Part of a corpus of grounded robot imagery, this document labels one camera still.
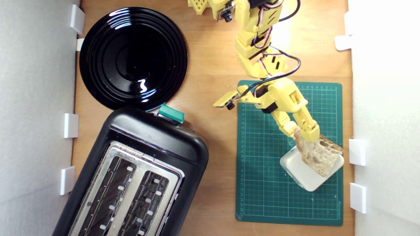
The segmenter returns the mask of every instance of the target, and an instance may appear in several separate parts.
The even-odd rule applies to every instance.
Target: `white bracket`
[[[61,169],[60,195],[64,195],[73,189],[75,179],[76,167],[70,166],[65,169]]]
[[[366,141],[349,139],[349,161],[354,165],[366,165]]]
[[[350,207],[366,214],[366,187],[350,183]]]
[[[338,51],[350,49],[353,46],[352,35],[354,33],[354,18],[350,11],[344,14],[345,35],[338,35],[334,38],[334,43]]]
[[[81,45],[83,44],[84,38],[82,39],[77,39],[77,46],[76,46],[76,51],[80,52],[81,50]]]
[[[84,12],[75,4],[71,6],[70,27],[78,34],[83,34],[84,30]]]
[[[64,114],[64,138],[77,138],[79,136],[79,115]]]

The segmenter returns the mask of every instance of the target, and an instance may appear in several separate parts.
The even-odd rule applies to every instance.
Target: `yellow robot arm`
[[[288,79],[281,78],[261,84],[255,92],[247,92],[242,97],[248,86],[242,85],[237,91],[226,93],[214,107],[227,107],[232,109],[233,102],[252,103],[264,113],[272,115],[279,129],[287,136],[293,137],[296,126],[301,128],[301,135],[309,142],[315,142],[320,135],[317,122],[309,114],[306,107],[308,101],[302,96],[296,84]],[[287,113],[292,113],[296,122],[290,120]]]
[[[285,53],[270,47],[272,26],[279,22],[282,3],[283,0],[188,0],[188,5],[197,14],[211,7],[216,21],[224,19],[229,22],[235,14],[240,26],[235,43],[236,55],[247,75],[254,78],[279,75],[287,69],[282,57]],[[299,6],[298,1],[292,15]],[[315,142],[319,138],[319,125],[306,107],[308,101],[292,80],[270,80],[255,88],[254,94],[247,90],[247,86],[239,86],[237,91],[226,93],[213,106],[230,110],[234,101],[252,103],[263,112],[270,113],[287,136],[292,137],[294,129],[299,126],[306,140]],[[287,113],[292,113],[296,122],[291,121]]]

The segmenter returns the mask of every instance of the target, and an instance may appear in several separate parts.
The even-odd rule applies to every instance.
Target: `cutting mat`
[[[250,85],[255,81],[240,81]],[[296,82],[321,133],[343,146],[342,88],[336,83]],[[343,168],[308,192],[280,166],[294,145],[270,114],[238,103],[236,219],[239,221],[341,226]]]

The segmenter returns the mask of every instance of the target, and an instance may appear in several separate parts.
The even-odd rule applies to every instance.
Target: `plate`
[[[86,88],[104,106],[150,111],[178,91],[187,61],[184,38],[173,21],[130,7],[95,23],[83,41],[79,66]]]

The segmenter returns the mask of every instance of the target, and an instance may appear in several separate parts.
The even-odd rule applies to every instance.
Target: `wooden table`
[[[354,235],[354,211],[349,205],[349,182],[353,168],[348,163],[348,139],[352,136],[352,70],[350,52],[337,52],[334,37],[344,33],[346,0],[303,0],[301,10],[279,23],[284,37],[276,46],[302,60],[290,78],[295,81],[328,81],[343,85],[344,224],[342,227],[247,223],[235,220],[236,111],[216,109],[212,104],[248,79],[235,55],[236,22],[216,23],[210,9],[202,16],[187,7],[186,0],[82,0],[86,13],[84,32],[105,14],[123,7],[143,6],[170,17],[187,41],[189,64],[185,81],[167,103],[185,112],[186,120],[204,137],[210,159],[181,236],[265,235]],[[282,15],[294,10],[296,1],[285,0]],[[98,103],[86,90],[76,67],[75,113],[80,117],[79,138],[74,140],[73,165],[77,175],[91,150],[102,123],[111,110]]]

